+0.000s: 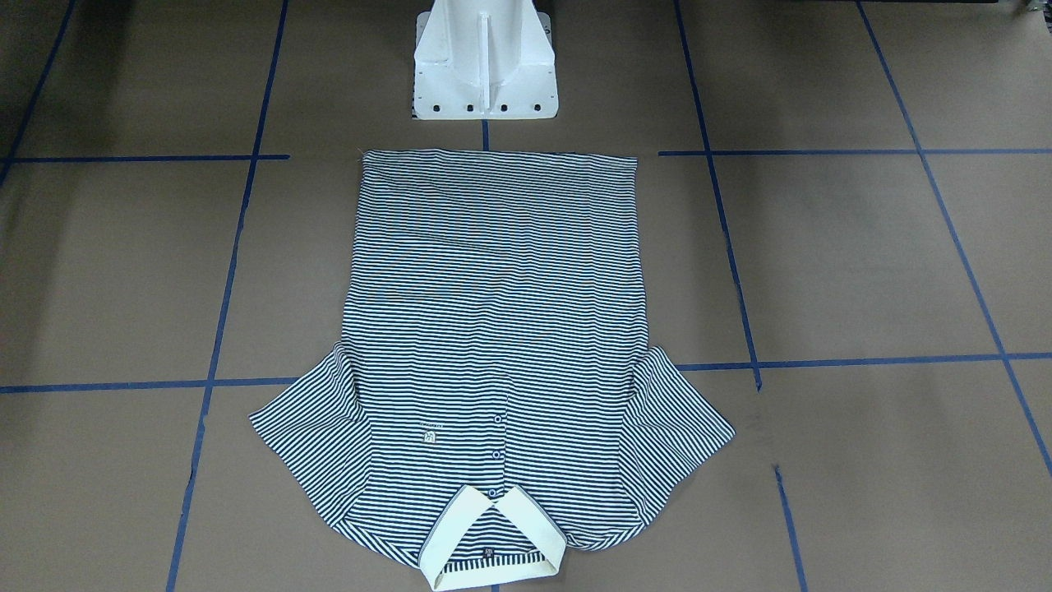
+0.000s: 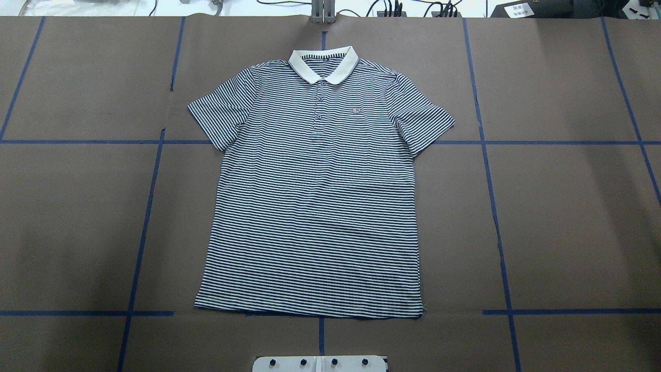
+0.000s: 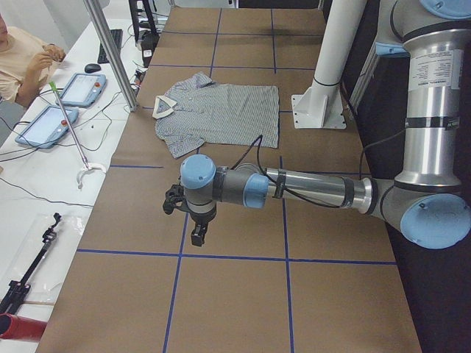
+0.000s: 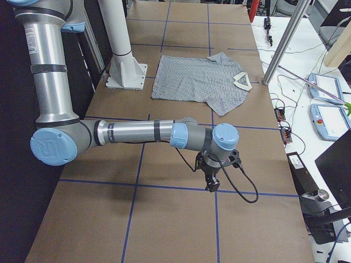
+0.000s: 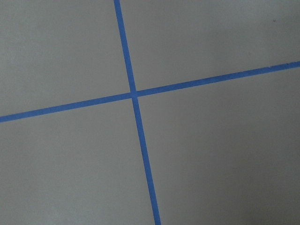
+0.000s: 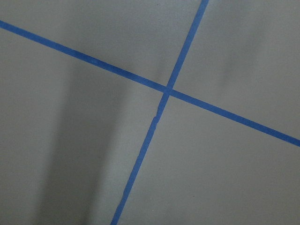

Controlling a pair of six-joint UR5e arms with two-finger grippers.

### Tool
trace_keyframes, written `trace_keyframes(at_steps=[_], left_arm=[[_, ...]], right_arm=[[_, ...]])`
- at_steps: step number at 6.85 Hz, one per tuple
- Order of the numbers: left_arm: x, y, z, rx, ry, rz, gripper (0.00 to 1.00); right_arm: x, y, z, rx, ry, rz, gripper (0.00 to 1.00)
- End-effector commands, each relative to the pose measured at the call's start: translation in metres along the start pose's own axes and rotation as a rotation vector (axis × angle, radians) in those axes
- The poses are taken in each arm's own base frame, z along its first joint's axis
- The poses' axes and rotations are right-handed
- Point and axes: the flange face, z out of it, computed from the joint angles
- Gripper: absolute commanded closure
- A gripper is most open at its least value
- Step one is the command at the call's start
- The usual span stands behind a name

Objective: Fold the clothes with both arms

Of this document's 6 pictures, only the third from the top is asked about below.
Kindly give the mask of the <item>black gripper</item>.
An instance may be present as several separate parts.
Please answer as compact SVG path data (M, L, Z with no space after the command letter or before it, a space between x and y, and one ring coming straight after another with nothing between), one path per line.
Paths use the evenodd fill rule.
M216 204L187 204L191 219L195 222L191 233L191 244L201 246L205 242L205 236L209 223L216 217Z

